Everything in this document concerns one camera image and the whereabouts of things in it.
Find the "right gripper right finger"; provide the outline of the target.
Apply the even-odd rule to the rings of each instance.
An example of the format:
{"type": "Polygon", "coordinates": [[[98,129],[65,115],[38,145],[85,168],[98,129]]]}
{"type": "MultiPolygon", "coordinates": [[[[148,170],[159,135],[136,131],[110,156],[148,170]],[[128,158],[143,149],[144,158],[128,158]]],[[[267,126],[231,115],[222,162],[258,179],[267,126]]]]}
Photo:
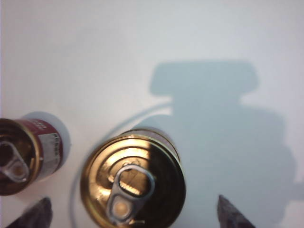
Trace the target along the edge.
{"type": "Polygon", "coordinates": [[[218,196],[218,221],[221,228],[255,228],[223,195],[218,196]]]}

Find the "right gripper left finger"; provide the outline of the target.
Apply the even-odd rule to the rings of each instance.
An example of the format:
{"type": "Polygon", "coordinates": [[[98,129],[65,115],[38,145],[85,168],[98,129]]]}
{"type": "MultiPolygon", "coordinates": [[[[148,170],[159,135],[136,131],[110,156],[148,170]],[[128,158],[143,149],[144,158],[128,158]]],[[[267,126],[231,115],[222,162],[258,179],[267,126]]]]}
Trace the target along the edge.
{"type": "Polygon", "coordinates": [[[43,197],[26,208],[7,228],[49,228],[53,219],[50,197],[43,197]]]}

